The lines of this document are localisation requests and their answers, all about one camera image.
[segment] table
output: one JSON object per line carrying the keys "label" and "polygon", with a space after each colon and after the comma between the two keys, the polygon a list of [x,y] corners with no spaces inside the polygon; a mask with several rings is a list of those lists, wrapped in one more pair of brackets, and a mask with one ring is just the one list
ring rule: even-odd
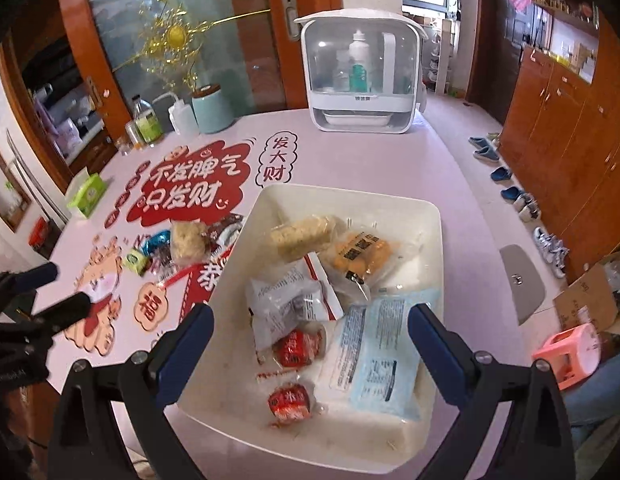
{"label": "table", "polygon": [[[210,156],[218,160],[214,168],[201,163]],[[122,362],[137,349],[150,349],[178,324],[189,301],[209,297],[218,279],[219,269],[204,269],[198,279],[184,278],[168,289],[167,304],[148,320],[137,300],[151,277],[121,272],[119,255],[143,235],[168,227],[168,218],[215,221],[231,210],[247,214],[262,186],[272,182],[378,192],[437,205],[443,228],[446,327],[458,332],[472,350],[490,351],[500,362],[532,362],[524,351],[512,292],[482,212],[454,158],[418,112],[403,135],[321,132],[307,110],[248,116],[219,134],[187,142],[170,134],[155,148],[117,154],[101,175],[109,183],[106,194],[90,219],[72,219],[65,228],[51,257],[59,266],[59,278],[40,289],[35,304],[35,311],[40,310],[88,284],[102,298],[98,314],[84,330],[70,330],[55,339],[48,368],[49,380],[59,391],[77,359],[102,365]],[[504,408],[498,409],[469,478],[485,472],[507,415]],[[141,452],[124,407],[115,403],[114,409],[125,443]],[[325,474],[316,466],[234,442],[176,406],[165,413],[211,480],[288,474],[309,480]],[[390,473],[392,480],[417,477],[456,413],[437,394],[426,447]],[[361,476],[339,470],[327,474],[338,480]]]}

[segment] green bottle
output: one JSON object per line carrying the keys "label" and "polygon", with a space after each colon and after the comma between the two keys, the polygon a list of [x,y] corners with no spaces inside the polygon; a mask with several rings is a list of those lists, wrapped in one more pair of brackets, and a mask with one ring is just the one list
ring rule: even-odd
{"label": "green bottle", "polygon": [[134,122],[145,142],[151,144],[161,138],[163,129],[152,105],[141,99],[138,94],[132,97],[132,104],[134,105]]}

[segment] light blue canister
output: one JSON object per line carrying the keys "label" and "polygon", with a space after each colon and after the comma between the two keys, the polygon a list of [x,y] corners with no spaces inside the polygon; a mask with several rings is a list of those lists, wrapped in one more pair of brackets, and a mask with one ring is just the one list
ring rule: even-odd
{"label": "light blue canister", "polygon": [[234,115],[230,104],[223,97],[221,86],[206,85],[192,93],[192,108],[202,134],[214,134],[226,129]]}

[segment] tissue box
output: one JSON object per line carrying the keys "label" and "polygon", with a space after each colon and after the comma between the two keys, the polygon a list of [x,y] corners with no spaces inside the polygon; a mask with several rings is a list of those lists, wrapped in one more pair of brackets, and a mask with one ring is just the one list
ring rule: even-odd
{"label": "tissue box", "polygon": [[83,168],[74,176],[65,194],[66,200],[69,198],[66,203],[72,216],[89,218],[106,189],[107,185],[98,173],[90,175]]}

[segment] wooden cabinet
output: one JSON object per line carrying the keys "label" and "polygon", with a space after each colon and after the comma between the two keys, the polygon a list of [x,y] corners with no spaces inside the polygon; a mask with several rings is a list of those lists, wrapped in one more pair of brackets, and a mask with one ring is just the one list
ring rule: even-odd
{"label": "wooden cabinet", "polygon": [[620,243],[620,146],[602,181],[562,236],[570,249],[568,278],[599,261]]}
{"label": "wooden cabinet", "polygon": [[620,70],[602,63],[544,204],[548,227],[554,226],[557,235],[563,235],[597,189],[619,144]]}
{"label": "wooden cabinet", "polygon": [[[516,171],[519,182],[535,196],[543,213],[554,198],[552,186],[558,163],[575,131],[587,94],[585,81],[555,64],[522,164]],[[561,232],[553,218],[547,220],[546,227],[551,232]]]}
{"label": "wooden cabinet", "polygon": [[501,132],[501,156],[515,174],[522,166],[521,156],[535,127],[552,73],[554,61],[526,47],[510,110]]}
{"label": "wooden cabinet", "polygon": [[116,155],[116,147],[104,128],[72,161],[70,169],[74,174],[83,168],[88,168],[90,174],[99,173],[114,155]]}

